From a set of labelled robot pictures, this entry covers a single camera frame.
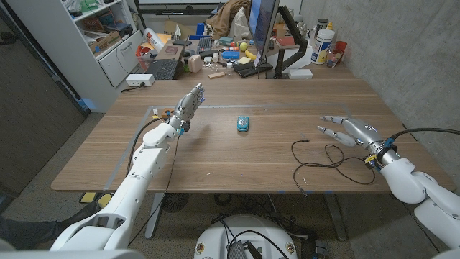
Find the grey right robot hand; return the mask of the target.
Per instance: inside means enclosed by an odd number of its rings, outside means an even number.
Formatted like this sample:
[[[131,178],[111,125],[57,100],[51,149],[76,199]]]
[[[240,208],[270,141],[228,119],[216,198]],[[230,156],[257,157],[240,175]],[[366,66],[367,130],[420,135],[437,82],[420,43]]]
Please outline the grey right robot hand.
[[[345,133],[333,131],[326,127],[317,126],[319,132],[334,138],[347,147],[360,146],[372,155],[376,155],[377,162],[385,167],[401,159],[393,147],[385,146],[385,139],[370,124],[350,117],[322,116],[320,120],[341,125]]]

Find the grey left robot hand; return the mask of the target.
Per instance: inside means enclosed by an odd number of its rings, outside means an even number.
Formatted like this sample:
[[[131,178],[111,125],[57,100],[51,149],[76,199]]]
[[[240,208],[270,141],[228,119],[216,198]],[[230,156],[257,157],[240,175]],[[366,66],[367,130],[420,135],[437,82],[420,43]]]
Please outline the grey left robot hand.
[[[204,92],[205,89],[202,83],[198,83],[193,87],[189,93],[179,100],[167,123],[176,130],[188,132],[190,129],[190,121],[195,111],[205,100]]]

